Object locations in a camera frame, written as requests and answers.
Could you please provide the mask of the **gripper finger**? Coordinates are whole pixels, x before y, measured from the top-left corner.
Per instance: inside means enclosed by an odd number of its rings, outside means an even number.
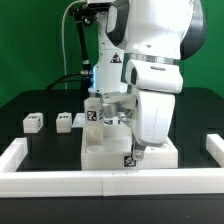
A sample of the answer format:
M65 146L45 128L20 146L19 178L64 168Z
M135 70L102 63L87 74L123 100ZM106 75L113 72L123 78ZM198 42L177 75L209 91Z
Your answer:
M127 127L132 127L132 120L128 118L124 112L118 112L117 117Z
M145 146L140 145L138 142L135 142L133 145L133 159L141 161L144 158Z

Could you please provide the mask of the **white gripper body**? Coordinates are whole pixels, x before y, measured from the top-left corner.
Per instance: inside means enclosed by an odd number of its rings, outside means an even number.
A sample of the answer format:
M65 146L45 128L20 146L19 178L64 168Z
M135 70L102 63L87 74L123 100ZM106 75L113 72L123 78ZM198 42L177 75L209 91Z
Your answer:
M160 146L167 139L175 96L173 94L136 90L137 104L132 132L142 146Z

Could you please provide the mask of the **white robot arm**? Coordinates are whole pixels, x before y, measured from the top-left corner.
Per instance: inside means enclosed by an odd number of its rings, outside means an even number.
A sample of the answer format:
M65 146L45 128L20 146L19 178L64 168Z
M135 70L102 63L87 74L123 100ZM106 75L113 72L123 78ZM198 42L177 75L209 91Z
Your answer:
M164 145L183 78L176 64L194 55L206 39L200 0L81 0L75 13L85 23L100 19L103 48L123 55L125 80L108 59L95 68L88 91L106 104L120 103L132 131L132 156Z

